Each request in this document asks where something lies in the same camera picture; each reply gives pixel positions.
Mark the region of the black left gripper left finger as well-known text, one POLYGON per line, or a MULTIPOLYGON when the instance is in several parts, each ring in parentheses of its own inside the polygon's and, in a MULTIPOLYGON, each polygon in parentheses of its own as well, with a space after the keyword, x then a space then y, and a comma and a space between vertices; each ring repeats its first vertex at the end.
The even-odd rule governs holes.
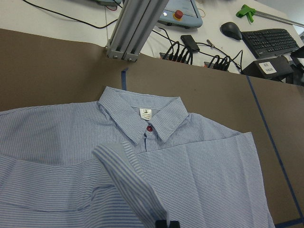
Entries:
POLYGON ((167 220, 157 220, 155 221, 155 228, 167 228, 167 220))

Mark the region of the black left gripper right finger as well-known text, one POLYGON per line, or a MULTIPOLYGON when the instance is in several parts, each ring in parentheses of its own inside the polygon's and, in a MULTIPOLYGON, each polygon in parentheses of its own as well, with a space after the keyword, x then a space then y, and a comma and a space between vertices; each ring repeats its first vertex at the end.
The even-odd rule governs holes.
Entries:
POLYGON ((180 228, 179 221, 175 221, 175 220, 170 221, 169 228, 180 228))

